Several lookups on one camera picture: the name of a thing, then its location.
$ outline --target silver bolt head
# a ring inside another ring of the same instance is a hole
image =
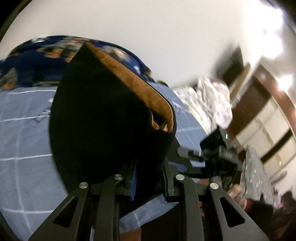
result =
[[[79,187],[82,188],[82,189],[87,188],[88,187],[88,183],[86,183],[86,182],[80,183],[79,184]]]
[[[210,187],[211,187],[212,189],[218,189],[219,185],[218,185],[217,183],[211,183],[211,184],[210,184]]]
[[[121,180],[122,178],[123,178],[123,176],[121,174],[115,174],[114,175],[115,180]]]
[[[182,174],[178,174],[176,175],[176,179],[182,181],[185,179],[185,177]]]

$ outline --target black metal bracket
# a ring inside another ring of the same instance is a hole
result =
[[[217,183],[209,186],[197,184],[167,161],[163,173],[167,202],[178,201],[181,204],[180,241],[268,241],[267,236]],[[91,186],[81,183],[29,241],[86,241],[89,240],[91,226],[95,226],[94,241],[118,241],[117,199],[130,202],[126,199],[128,188],[125,188],[124,179],[118,174]],[[91,212],[95,210],[96,202],[96,221],[92,223]]]
[[[203,151],[189,150],[178,147],[178,155],[182,158],[205,162],[205,167],[188,167],[184,175],[194,178],[219,177],[218,182],[223,189],[228,190],[237,172],[241,172],[242,163],[235,151],[227,149],[225,145],[219,145],[214,149]]]

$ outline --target tan leather trim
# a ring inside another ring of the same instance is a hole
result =
[[[97,48],[92,43],[86,43],[94,55],[108,68],[117,78],[139,96],[151,109],[161,114],[167,121],[164,131],[173,131],[173,111],[166,99],[155,89],[143,81],[139,76],[125,67],[122,63],[111,57],[104,50]],[[159,126],[152,120],[152,127],[159,129]]]
[[[159,125],[152,120],[152,127],[155,129],[155,130],[158,130],[159,129]]]

